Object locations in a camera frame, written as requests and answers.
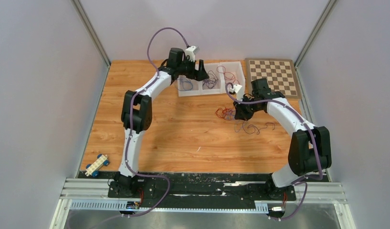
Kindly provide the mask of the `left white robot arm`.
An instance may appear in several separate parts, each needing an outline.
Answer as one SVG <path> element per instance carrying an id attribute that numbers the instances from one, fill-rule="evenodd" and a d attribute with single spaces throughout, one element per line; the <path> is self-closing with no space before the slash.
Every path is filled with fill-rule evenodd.
<path id="1" fill-rule="evenodd" d="M 180 76 L 199 82 L 208 79 L 204 61 L 195 59 L 198 50 L 197 46 L 187 46 L 184 50 L 171 48 L 168 58 L 156 68 L 154 76 L 139 89 L 128 90 L 124 95 L 121 113 L 125 132 L 123 158 L 114 180 L 128 198 L 136 196 L 139 190 L 133 179 L 138 173 L 138 156 L 144 134 L 152 123 L 153 100 Z"/>

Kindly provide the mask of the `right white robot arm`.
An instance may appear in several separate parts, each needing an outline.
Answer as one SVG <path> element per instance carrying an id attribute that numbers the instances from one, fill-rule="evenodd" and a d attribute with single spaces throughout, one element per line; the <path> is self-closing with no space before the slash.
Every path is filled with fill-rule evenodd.
<path id="1" fill-rule="evenodd" d="M 299 114 L 280 91 L 273 91 L 266 79 L 253 80 L 251 95 L 242 85 L 227 83 L 227 95 L 233 100 L 235 119 L 248 121 L 254 113 L 263 111 L 286 130 L 291 137 L 287 163 L 273 172 L 265 186 L 266 195 L 277 199 L 284 188 L 305 178 L 321 180 L 323 170 L 332 164 L 330 133 Z"/>

